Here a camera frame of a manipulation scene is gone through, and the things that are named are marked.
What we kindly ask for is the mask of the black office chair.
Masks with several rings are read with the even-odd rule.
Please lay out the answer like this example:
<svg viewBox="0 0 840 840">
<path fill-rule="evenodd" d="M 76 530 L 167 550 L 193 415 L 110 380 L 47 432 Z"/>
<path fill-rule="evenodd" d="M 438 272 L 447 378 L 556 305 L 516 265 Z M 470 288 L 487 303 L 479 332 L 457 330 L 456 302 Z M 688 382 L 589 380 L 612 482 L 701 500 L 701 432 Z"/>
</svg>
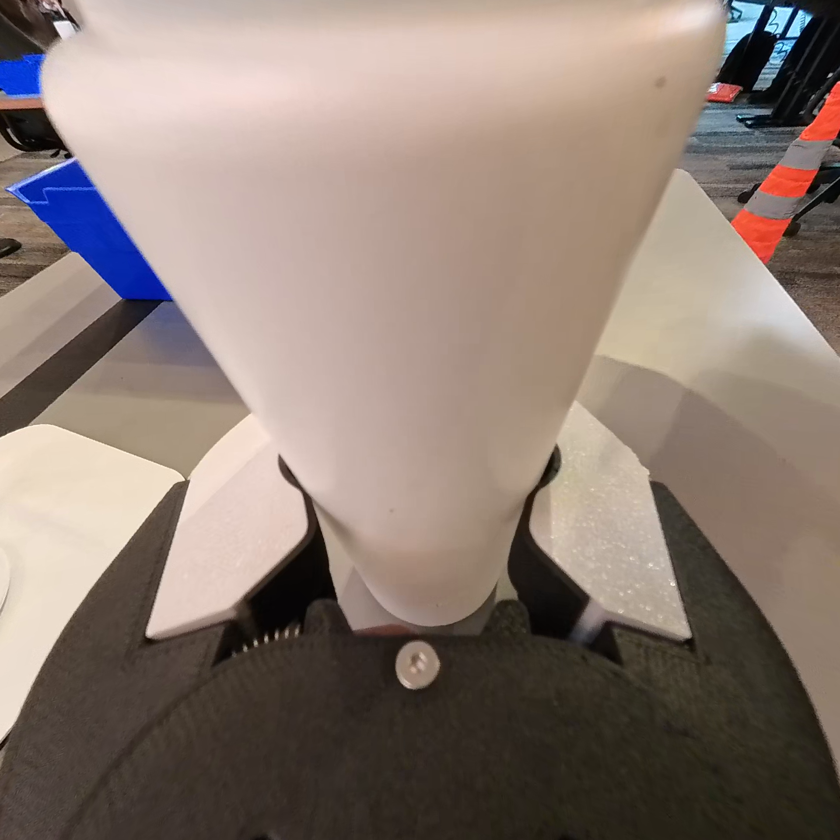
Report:
<svg viewBox="0 0 840 840">
<path fill-rule="evenodd" d="M 755 204 L 755 213 L 770 212 L 770 220 L 786 221 L 787 228 L 783 236 L 797 236 L 802 227 L 802 219 L 822 204 L 833 204 L 839 196 L 839 163 L 822 164 L 811 182 L 801 195 L 777 196 L 763 185 L 753 184 L 737 196 L 743 206 Z"/>
</svg>

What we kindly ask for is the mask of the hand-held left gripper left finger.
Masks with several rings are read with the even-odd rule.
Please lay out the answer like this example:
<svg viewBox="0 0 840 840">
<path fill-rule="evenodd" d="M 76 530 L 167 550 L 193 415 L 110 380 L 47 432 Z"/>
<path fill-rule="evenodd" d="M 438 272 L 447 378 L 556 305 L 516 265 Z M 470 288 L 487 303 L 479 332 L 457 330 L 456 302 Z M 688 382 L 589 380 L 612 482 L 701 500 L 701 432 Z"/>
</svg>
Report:
<svg viewBox="0 0 840 840">
<path fill-rule="evenodd" d="M 312 500 L 249 415 L 190 475 L 145 634 L 239 622 L 251 635 L 334 597 Z"/>
</svg>

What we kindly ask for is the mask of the white bottle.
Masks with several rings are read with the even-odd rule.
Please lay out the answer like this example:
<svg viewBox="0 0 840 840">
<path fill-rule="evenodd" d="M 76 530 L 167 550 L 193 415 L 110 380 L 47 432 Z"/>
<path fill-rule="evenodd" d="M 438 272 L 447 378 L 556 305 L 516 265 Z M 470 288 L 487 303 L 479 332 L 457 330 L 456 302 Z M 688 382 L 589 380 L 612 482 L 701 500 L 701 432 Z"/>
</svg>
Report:
<svg viewBox="0 0 840 840">
<path fill-rule="evenodd" d="M 49 117 L 375 599 L 493 592 L 719 2 L 79 2 Z"/>
</svg>

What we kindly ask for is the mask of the orange traffic cone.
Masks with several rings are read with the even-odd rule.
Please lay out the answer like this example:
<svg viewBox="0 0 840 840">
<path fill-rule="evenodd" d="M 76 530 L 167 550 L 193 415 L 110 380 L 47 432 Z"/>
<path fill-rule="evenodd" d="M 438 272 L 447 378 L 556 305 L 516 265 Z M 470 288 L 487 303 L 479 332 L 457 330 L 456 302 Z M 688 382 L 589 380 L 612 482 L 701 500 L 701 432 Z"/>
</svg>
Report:
<svg viewBox="0 0 840 840">
<path fill-rule="evenodd" d="M 794 140 L 746 205 L 732 228 L 768 264 L 791 225 L 799 202 L 813 184 L 839 131 L 839 84 L 829 91 L 819 113 Z"/>
</svg>

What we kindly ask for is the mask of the small blue bin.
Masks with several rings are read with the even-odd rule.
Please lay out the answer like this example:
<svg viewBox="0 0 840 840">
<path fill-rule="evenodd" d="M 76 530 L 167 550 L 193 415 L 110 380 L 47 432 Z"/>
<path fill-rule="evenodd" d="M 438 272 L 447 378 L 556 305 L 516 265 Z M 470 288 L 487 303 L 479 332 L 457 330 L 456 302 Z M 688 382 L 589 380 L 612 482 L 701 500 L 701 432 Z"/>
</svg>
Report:
<svg viewBox="0 0 840 840">
<path fill-rule="evenodd" d="M 26 54 L 1 60 L 1 91 L 10 98 L 39 98 L 40 72 L 45 54 Z"/>
</svg>

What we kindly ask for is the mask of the blue plastic bin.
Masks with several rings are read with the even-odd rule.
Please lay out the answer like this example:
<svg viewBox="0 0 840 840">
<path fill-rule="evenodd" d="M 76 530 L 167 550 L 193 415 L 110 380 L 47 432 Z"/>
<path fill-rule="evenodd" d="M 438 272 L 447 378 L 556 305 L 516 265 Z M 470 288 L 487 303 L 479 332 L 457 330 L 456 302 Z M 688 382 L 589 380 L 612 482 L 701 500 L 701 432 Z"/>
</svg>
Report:
<svg viewBox="0 0 840 840">
<path fill-rule="evenodd" d="M 83 258 L 121 299 L 172 299 L 76 159 L 6 190 Z"/>
</svg>

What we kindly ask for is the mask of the black tape strip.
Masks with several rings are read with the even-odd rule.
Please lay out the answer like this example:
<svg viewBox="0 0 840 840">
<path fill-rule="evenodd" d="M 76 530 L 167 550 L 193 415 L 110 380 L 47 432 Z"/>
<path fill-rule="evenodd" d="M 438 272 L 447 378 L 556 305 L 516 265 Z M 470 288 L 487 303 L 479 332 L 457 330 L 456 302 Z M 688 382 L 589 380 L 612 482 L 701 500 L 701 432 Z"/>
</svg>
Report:
<svg viewBox="0 0 840 840">
<path fill-rule="evenodd" d="M 1 435 L 31 424 L 134 328 L 158 301 L 120 301 L 2 396 Z"/>
</svg>

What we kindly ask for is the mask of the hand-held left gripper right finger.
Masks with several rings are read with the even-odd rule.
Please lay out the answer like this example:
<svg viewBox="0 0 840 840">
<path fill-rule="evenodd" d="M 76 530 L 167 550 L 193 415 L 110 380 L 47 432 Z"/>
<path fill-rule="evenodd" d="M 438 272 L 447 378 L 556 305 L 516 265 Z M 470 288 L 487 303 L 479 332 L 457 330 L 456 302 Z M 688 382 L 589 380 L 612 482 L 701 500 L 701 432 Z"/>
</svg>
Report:
<svg viewBox="0 0 840 840">
<path fill-rule="evenodd" d="M 579 403 L 522 511 L 508 578 L 540 636 L 588 646 L 620 625 L 691 638 L 648 470 Z"/>
</svg>

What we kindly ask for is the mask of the white stand base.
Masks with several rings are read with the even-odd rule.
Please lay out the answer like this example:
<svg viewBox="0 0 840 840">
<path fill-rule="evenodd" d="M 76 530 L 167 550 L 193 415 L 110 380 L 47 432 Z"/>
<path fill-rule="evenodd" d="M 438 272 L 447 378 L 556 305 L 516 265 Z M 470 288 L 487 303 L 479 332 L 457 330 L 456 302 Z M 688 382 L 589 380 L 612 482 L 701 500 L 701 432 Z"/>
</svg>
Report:
<svg viewBox="0 0 840 840">
<path fill-rule="evenodd" d="M 1 549 L 12 565 L 1 613 L 2 741 L 73 613 L 182 481 L 174 469 L 54 425 L 2 436 Z"/>
</svg>

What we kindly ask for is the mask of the black desk frame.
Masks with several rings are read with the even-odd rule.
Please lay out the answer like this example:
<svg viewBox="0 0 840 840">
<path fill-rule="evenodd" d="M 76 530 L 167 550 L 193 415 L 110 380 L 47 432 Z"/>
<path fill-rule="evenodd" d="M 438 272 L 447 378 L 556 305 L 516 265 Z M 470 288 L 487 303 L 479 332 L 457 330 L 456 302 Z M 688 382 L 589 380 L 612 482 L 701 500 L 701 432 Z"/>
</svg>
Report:
<svg viewBox="0 0 840 840">
<path fill-rule="evenodd" d="M 814 119 L 817 105 L 838 82 L 839 2 L 759 2 L 759 19 L 723 60 L 718 82 L 740 86 L 741 97 L 750 106 L 769 107 L 768 112 L 741 113 L 736 121 L 746 129 L 799 128 Z M 767 27 L 774 9 L 789 7 L 807 13 L 809 19 L 771 83 L 756 91 L 755 85 L 781 37 Z"/>
</svg>

